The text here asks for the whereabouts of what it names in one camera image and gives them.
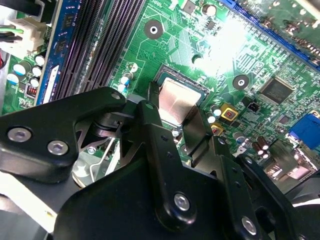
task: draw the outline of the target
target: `green wire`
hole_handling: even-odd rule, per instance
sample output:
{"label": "green wire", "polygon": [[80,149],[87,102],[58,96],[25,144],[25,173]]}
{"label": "green wire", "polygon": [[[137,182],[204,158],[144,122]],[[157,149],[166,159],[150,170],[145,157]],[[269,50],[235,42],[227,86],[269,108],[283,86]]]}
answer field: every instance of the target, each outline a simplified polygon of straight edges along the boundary
{"label": "green wire", "polygon": [[3,33],[3,32],[11,32],[14,34],[23,34],[24,33],[24,31],[22,29],[0,27],[0,33]]}

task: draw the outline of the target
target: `black ram slot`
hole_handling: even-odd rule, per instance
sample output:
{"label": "black ram slot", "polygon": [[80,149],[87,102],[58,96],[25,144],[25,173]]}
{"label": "black ram slot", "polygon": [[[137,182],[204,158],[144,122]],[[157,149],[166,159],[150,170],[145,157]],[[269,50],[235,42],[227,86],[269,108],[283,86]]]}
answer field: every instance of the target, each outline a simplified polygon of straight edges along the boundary
{"label": "black ram slot", "polygon": [[95,62],[92,63],[90,71],[86,74],[85,80],[88,84],[83,84],[80,92],[90,91],[109,83],[110,76],[145,1],[119,1],[120,5],[112,6],[110,15],[115,20],[108,21],[108,25],[103,30],[103,37],[98,43],[103,49],[99,51],[100,54],[96,56]]}
{"label": "black ram slot", "polygon": [[70,48],[62,66],[61,77],[58,82],[58,92],[54,99],[61,99],[71,96],[75,89],[75,83],[90,50],[90,44],[94,37],[104,7],[110,3],[109,0],[85,1],[85,5],[80,10],[72,36],[72,47]]}

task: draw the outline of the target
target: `electrolytic capacitor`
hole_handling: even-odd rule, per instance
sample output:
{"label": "electrolytic capacitor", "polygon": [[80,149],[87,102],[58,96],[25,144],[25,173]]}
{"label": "electrolytic capacitor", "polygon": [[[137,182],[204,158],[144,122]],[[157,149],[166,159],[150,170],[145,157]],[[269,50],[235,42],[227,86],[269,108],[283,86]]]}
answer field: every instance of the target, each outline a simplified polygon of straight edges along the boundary
{"label": "electrolytic capacitor", "polygon": [[212,4],[205,4],[205,5],[203,5],[203,7],[202,7],[202,13],[203,13],[204,15],[209,16],[209,17],[212,17],[212,16],[216,15],[216,12],[217,12],[217,9],[216,9],[216,7],[215,7],[214,5],[212,5]]}
{"label": "electrolytic capacitor", "polygon": [[208,111],[206,114],[206,118],[210,124],[213,124],[216,121],[214,114],[211,111]]}
{"label": "electrolytic capacitor", "polygon": [[269,157],[269,154],[266,151],[263,151],[262,158],[267,159],[268,157]]}
{"label": "electrolytic capacitor", "polygon": [[236,131],[232,134],[237,144],[243,144],[246,140],[245,135],[241,131]]}
{"label": "electrolytic capacitor", "polygon": [[254,141],[253,143],[251,143],[251,146],[259,156],[264,154],[264,150],[260,147],[258,142]]}
{"label": "electrolytic capacitor", "polygon": [[13,65],[13,71],[19,76],[24,76],[31,71],[31,67],[32,66],[28,61],[23,60]]}
{"label": "electrolytic capacitor", "polygon": [[47,51],[43,51],[34,56],[34,61],[38,66],[45,65],[46,53]]}
{"label": "electrolytic capacitor", "polygon": [[33,76],[40,77],[42,74],[42,67],[41,66],[33,66],[32,67],[32,74],[33,74]]}
{"label": "electrolytic capacitor", "polygon": [[24,76],[21,76],[21,75],[15,74],[15,73],[9,73],[9,74],[6,76],[6,80],[7,80],[9,83],[11,83],[12,85],[18,84],[18,83],[21,82],[23,79],[25,79]]}
{"label": "electrolytic capacitor", "polygon": [[118,91],[120,93],[123,93],[126,89],[127,89],[126,85],[124,85],[124,84],[119,84],[118,85]]}
{"label": "electrolytic capacitor", "polygon": [[131,72],[125,72],[120,79],[121,84],[128,86],[130,81],[134,78]]}
{"label": "electrolytic capacitor", "polygon": [[218,105],[213,104],[213,105],[211,105],[210,109],[215,117],[219,117],[222,113],[220,110],[220,107],[218,107]]}
{"label": "electrolytic capacitor", "polygon": [[263,136],[258,136],[256,140],[263,150],[267,150],[269,148],[268,142]]}
{"label": "electrolytic capacitor", "polygon": [[31,84],[31,86],[32,87],[34,87],[34,88],[38,88],[39,87],[39,78],[38,77],[35,77],[35,76],[33,76],[33,77],[31,77],[30,79],[29,79],[29,83]]}

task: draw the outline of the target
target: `white connector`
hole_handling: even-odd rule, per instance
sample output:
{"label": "white connector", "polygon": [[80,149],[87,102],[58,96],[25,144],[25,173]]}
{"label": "white connector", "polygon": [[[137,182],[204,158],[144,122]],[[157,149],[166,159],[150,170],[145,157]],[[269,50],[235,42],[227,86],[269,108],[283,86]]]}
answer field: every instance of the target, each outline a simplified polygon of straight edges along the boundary
{"label": "white connector", "polygon": [[22,40],[10,42],[0,42],[0,48],[19,58],[23,59],[26,55],[39,50],[45,40],[47,26],[45,23],[37,22],[31,17],[19,18],[14,20],[6,19],[4,24],[14,26],[16,29],[23,30],[23,33],[15,33]]}

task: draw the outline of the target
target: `screw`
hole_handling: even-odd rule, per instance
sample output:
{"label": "screw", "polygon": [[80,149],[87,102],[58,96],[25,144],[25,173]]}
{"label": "screw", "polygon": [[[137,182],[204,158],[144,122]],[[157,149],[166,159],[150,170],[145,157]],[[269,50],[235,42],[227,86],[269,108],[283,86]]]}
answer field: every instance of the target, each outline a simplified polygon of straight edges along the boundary
{"label": "screw", "polygon": [[251,235],[256,235],[257,234],[257,228],[254,225],[254,223],[248,218],[247,216],[244,216],[241,219],[242,225],[247,230]]}
{"label": "screw", "polygon": [[180,134],[180,133],[179,133],[178,130],[173,130],[173,131],[172,131],[172,136],[173,136],[174,138],[178,137],[179,134]]}
{"label": "screw", "polygon": [[88,147],[87,149],[88,154],[93,155],[96,153],[97,149],[93,146]]}
{"label": "screw", "polygon": [[184,212],[188,211],[190,208],[190,202],[188,198],[181,193],[176,193],[174,195],[174,203],[181,211]]}
{"label": "screw", "polygon": [[221,143],[221,144],[223,144],[223,145],[225,145],[226,144],[226,142],[225,142],[225,140],[223,140],[222,138],[218,138],[218,141],[219,141],[219,143]]}
{"label": "screw", "polygon": [[251,160],[251,158],[246,157],[246,158],[245,158],[245,160],[246,160],[249,164],[252,164],[252,160]]}
{"label": "screw", "polygon": [[25,141],[28,141],[32,136],[29,130],[22,127],[16,127],[11,129],[7,135],[11,141],[18,142],[18,143],[23,143]]}
{"label": "screw", "polygon": [[60,140],[53,140],[51,141],[48,146],[48,151],[57,156],[65,155],[68,152],[68,145],[64,141]]}

